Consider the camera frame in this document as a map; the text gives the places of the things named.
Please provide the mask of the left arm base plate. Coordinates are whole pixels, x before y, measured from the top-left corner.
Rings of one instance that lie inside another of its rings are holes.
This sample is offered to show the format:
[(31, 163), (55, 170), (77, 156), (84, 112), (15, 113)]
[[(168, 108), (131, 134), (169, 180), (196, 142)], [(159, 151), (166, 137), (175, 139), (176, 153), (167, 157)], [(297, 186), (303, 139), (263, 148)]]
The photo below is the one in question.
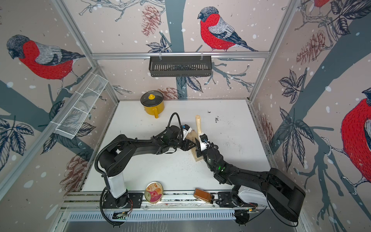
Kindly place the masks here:
[(103, 209), (137, 209), (141, 207), (143, 196), (141, 192), (126, 192), (114, 198), (110, 192), (106, 192), (102, 195), (101, 205)]

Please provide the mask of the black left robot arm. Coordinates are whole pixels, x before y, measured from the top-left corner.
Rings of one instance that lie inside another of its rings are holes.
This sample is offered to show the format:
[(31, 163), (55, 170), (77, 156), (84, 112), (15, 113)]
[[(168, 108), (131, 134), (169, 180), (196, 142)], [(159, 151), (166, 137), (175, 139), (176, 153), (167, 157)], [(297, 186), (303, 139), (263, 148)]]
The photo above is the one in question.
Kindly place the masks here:
[(186, 138), (190, 132), (191, 128), (184, 125), (168, 126), (149, 140), (132, 139), (123, 134), (117, 136), (98, 153), (94, 161), (95, 170), (106, 184), (102, 197), (114, 200), (117, 208), (124, 208), (129, 202), (129, 193), (123, 171), (130, 159), (146, 154), (171, 154), (178, 149), (189, 151), (196, 147), (193, 139)]

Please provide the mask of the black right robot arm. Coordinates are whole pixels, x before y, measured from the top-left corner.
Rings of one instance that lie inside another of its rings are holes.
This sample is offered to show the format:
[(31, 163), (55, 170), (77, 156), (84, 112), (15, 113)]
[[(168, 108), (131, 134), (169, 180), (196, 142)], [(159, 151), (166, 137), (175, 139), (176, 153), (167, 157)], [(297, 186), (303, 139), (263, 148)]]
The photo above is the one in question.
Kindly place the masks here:
[(201, 151), (196, 149), (198, 157), (203, 157), (214, 178), (220, 184), (233, 186), (231, 192), (219, 192), (217, 205), (220, 207), (245, 207), (253, 202), (240, 197), (241, 187), (248, 187), (261, 192), (267, 205), (284, 219), (297, 223), (305, 199), (304, 190), (276, 168), (256, 172), (238, 168), (224, 161), (217, 146), (211, 144)]

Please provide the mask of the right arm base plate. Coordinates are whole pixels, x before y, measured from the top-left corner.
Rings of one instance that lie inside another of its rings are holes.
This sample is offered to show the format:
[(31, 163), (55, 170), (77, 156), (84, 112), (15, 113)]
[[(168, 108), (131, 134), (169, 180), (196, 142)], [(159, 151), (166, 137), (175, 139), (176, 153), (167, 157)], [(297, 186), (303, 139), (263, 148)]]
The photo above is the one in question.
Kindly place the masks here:
[(222, 191), (218, 192), (215, 203), (220, 207), (234, 208), (234, 207), (258, 207), (256, 203), (245, 203), (236, 194), (231, 192)]

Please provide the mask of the pale wooden block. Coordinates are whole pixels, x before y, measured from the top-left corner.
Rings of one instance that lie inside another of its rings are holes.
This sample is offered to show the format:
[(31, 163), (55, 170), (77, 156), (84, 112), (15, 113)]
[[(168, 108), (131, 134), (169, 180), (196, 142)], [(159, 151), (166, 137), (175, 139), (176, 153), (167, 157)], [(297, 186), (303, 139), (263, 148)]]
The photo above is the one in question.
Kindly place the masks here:
[(190, 149), (190, 152), (195, 162), (201, 161), (203, 159), (202, 156), (200, 157), (197, 156), (198, 134), (194, 130), (192, 130), (190, 133), (187, 134), (185, 138), (190, 141), (189, 146), (192, 147)]

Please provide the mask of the wooden handle claw hammer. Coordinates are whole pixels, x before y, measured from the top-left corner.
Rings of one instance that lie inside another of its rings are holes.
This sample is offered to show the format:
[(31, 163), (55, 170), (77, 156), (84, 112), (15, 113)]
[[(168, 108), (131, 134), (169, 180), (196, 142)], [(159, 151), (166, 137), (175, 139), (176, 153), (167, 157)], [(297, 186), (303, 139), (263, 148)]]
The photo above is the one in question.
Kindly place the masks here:
[(200, 136), (202, 135), (202, 126), (201, 126), (201, 116), (196, 115), (195, 116), (195, 121), (196, 121), (196, 127), (197, 127), (197, 134), (198, 134), (198, 141), (200, 143), (199, 148), (201, 149), (202, 147), (202, 142), (200, 139)]

